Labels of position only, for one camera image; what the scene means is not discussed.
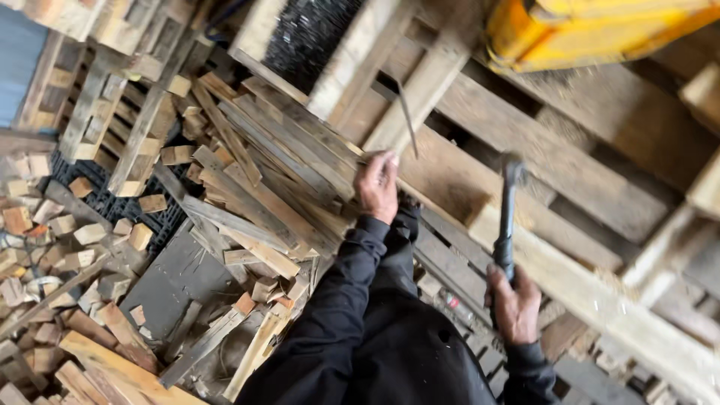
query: yellow metal part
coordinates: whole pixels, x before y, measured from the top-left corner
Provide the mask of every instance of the yellow metal part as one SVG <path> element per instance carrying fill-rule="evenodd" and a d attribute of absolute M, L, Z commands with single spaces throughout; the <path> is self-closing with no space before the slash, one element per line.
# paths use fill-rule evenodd
<path fill-rule="evenodd" d="M 720 4 L 708 1 L 625 0 L 613 8 L 615 3 L 542 1 L 549 12 L 539 2 L 502 0 L 487 25 L 488 53 L 496 68 L 518 72 L 626 61 L 720 19 Z"/>

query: wooden beam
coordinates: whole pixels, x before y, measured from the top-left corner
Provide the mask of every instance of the wooden beam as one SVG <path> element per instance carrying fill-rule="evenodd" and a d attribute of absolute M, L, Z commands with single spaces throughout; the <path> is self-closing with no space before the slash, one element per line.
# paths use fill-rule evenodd
<path fill-rule="evenodd" d="M 679 100 L 620 64 L 506 77 L 680 191 L 720 143 Z"/>
<path fill-rule="evenodd" d="M 458 0 L 453 14 L 440 31 L 405 86 L 405 98 L 413 130 L 425 122 L 443 93 L 477 46 L 481 7 L 473 1 Z M 365 151 L 392 149 L 398 155 L 410 142 L 410 130 L 399 97 L 363 145 Z"/>
<path fill-rule="evenodd" d="M 323 121 L 328 120 L 355 75 L 364 73 L 359 69 L 376 43 L 387 41 L 381 34 L 401 3 L 401 0 L 363 3 L 310 92 L 307 109 L 312 114 Z"/>
<path fill-rule="evenodd" d="M 528 170 L 593 217 L 642 242 L 667 207 L 464 74 L 437 104 L 439 112 L 498 151 L 516 151 Z"/>
<path fill-rule="evenodd" d="M 287 226 L 282 223 L 275 215 L 267 210 L 258 200 L 248 194 L 238 183 L 230 176 L 222 172 L 225 165 L 208 149 L 201 146 L 193 155 L 197 161 L 208 171 L 226 191 L 226 195 L 237 206 L 246 208 L 244 214 L 247 219 L 255 223 L 257 226 L 274 233 L 280 241 L 287 245 L 290 249 L 298 246 L 297 239 L 290 232 Z"/>
<path fill-rule="evenodd" d="M 251 311 L 252 308 L 248 312 L 242 312 L 237 304 L 233 305 L 227 314 L 202 334 L 187 353 L 163 371 L 158 382 L 165 388 L 174 386 L 193 365 L 213 351 L 234 328 L 245 321 Z"/>
<path fill-rule="evenodd" d="M 279 334 L 282 329 L 285 329 L 289 320 L 290 310 L 280 303 L 276 303 L 270 312 L 265 315 L 263 323 L 260 324 L 260 329 L 255 333 L 253 341 L 250 342 L 250 346 L 245 351 L 240 367 L 235 371 L 233 379 L 230 380 L 230 384 L 222 394 L 228 401 L 235 402 L 250 374 L 270 357 L 267 350 L 270 340 L 274 335 Z"/>
<path fill-rule="evenodd" d="M 469 222 L 469 234 L 484 249 L 492 250 L 499 222 L 499 210 L 486 205 Z M 590 327 L 604 331 L 678 390 L 708 404 L 720 404 L 713 384 L 720 377 L 720 359 L 706 347 L 520 226 L 513 234 L 513 245 L 516 263 L 547 295 Z"/>
<path fill-rule="evenodd" d="M 85 368 L 96 368 L 106 373 L 111 380 L 120 382 L 116 387 L 127 393 L 133 387 L 155 404 L 160 405 L 204 405 L 205 402 L 171 386 L 165 389 L 152 373 L 132 364 L 111 350 L 96 344 L 78 332 L 71 331 L 60 342 L 60 348 L 75 355 Z"/>

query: black jacket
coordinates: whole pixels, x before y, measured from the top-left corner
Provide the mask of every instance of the black jacket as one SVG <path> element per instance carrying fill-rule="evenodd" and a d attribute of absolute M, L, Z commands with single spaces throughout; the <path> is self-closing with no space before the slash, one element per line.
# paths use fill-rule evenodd
<path fill-rule="evenodd" d="M 388 225 L 360 217 L 337 260 L 236 404 L 495 404 L 452 323 L 395 289 L 369 294 Z M 555 404 L 539 344 L 508 347 L 505 403 Z"/>

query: wooden pallet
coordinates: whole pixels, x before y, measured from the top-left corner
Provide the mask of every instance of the wooden pallet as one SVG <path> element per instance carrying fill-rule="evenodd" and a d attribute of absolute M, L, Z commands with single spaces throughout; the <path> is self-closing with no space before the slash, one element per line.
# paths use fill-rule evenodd
<path fill-rule="evenodd" d="M 67 115 L 67 100 L 85 59 L 86 45 L 49 30 L 22 107 L 12 125 L 15 130 L 60 129 Z"/>
<path fill-rule="evenodd" d="M 394 46 L 384 36 L 368 51 L 378 59 L 363 59 L 355 77 L 371 79 L 344 88 L 347 107 L 329 115 L 337 117 L 333 129 L 358 153 L 359 146 L 401 153 L 403 188 L 485 251 L 498 232 L 498 157 L 519 151 L 531 178 L 516 201 L 516 261 L 570 312 L 556 325 L 566 333 L 552 334 L 558 356 L 588 327 L 601 330 L 679 390 L 720 403 L 707 378 L 720 377 L 720 362 L 648 310 L 714 236 L 714 224 L 682 200 L 720 141 L 677 98 L 624 66 L 500 77 L 466 64 L 482 55 L 459 31 L 467 10 L 448 9 L 425 2 L 408 26 L 396 22 L 402 34 Z M 264 29 L 258 33 L 271 32 Z M 238 37 L 254 37 L 253 30 L 243 27 Z M 248 59 L 252 48 L 235 45 L 233 57 L 310 105 L 263 71 L 261 53 Z M 410 134 L 388 76 L 404 82 L 419 159 L 406 148 Z M 301 116 L 261 96 L 271 90 L 263 86 L 248 89 L 269 116 Z M 465 291 L 471 306 L 482 302 L 470 284 L 454 276 L 446 282 Z"/>

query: hand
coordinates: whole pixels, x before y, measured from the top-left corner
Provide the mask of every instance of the hand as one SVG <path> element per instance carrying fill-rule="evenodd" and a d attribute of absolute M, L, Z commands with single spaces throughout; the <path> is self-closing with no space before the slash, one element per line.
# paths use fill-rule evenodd
<path fill-rule="evenodd" d="M 389 225 L 397 214 L 398 157 L 393 151 L 375 154 L 355 176 L 355 192 L 360 200 L 361 214 Z"/>
<path fill-rule="evenodd" d="M 487 266 L 485 307 L 495 300 L 495 319 L 505 343 L 510 346 L 537 342 L 538 312 L 542 294 L 525 270 L 515 266 L 515 290 L 496 264 Z"/>

